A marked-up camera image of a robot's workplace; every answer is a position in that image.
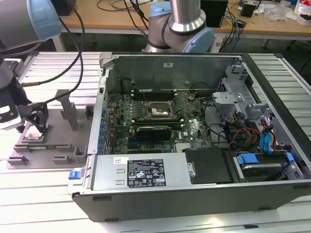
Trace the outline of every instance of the blue latch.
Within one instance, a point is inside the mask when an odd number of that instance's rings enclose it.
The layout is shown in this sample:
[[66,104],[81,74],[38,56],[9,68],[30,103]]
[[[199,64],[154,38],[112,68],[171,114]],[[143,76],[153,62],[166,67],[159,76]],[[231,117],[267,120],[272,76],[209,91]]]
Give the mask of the blue latch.
[[240,154],[237,156],[239,164],[256,164],[258,163],[257,157],[253,153]]
[[71,171],[69,173],[68,179],[69,180],[79,180],[80,179],[80,171]]
[[292,153],[288,152],[286,155],[287,155],[287,158],[290,161],[290,163],[294,161],[294,157],[293,157]]

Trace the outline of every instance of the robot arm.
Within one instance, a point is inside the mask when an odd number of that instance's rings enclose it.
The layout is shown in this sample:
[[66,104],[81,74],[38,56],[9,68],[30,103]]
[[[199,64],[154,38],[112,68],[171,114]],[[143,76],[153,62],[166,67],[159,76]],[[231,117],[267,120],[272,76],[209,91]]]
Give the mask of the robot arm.
[[145,52],[206,52],[213,40],[200,0],[170,0],[150,7]]
[[[59,36],[62,27],[50,0],[0,0],[0,52]],[[37,107],[0,55],[0,129],[23,131],[24,119],[45,130],[47,107]]]

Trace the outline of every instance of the black side panel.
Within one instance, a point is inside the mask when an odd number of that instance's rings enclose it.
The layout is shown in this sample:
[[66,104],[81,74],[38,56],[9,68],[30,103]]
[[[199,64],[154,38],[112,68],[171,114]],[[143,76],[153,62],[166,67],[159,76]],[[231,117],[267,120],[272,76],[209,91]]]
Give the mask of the black side panel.
[[96,196],[72,198],[94,222],[221,214],[276,209],[310,192],[294,184],[196,189],[189,191],[113,194],[111,200]]
[[261,70],[255,64],[253,59],[249,54],[244,54],[245,62],[248,68],[251,70],[259,85],[269,98],[270,102],[302,148],[303,152],[306,154],[309,160],[311,160],[311,141],[305,134],[305,132],[301,129],[295,118],[292,116],[290,111],[286,108],[283,101],[277,95],[275,90],[271,87],[267,79],[262,74]]

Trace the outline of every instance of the table surface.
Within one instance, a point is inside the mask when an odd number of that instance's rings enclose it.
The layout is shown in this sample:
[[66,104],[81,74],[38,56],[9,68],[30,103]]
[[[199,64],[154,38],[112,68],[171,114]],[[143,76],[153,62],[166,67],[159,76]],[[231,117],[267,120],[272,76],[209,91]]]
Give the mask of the table surface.
[[[135,29],[127,11],[124,12],[108,12],[99,9],[96,4],[98,0],[77,0],[76,9],[81,15],[86,28],[95,29]],[[240,16],[240,11],[236,10],[237,6],[232,5],[237,0],[229,0],[228,7],[230,11],[237,17],[237,19],[247,22],[243,33],[255,34],[274,34],[274,35],[297,35],[297,36],[310,36],[311,26],[301,25],[297,21],[287,19],[287,21],[269,22],[263,14],[253,14],[251,18]],[[109,5],[108,0],[102,0],[99,4],[104,9],[113,10]],[[123,2],[118,2],[116,6],[124,7]],[[150,4],[145,3],[141,6],[142,11],[146,17],[149,14]],[[136,13],[131,13],[135,23],[145,29],[143,23]],[[81,25],[77,16],[72,13],[70,16],[62,17],[64,22],[69,28],[80,28]],[[229,19],[225,19],[220,28],[213,28],[216,33],[228,33],[231,31],[231,23]]]

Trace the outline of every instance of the computer tower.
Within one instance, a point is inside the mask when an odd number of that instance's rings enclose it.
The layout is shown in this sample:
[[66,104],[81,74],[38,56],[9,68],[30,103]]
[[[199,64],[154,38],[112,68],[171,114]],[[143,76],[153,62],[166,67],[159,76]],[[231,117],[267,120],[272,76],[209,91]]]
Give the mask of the computer tower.
[[227,5],[228,0],[201,0],[201,9],[206,14],[208,27],[221,27]]
[[56,12],[59,16],[69,16],[72,12],[71,6],[75,6],[76,0],[51,0],[52,4],[54,5]]

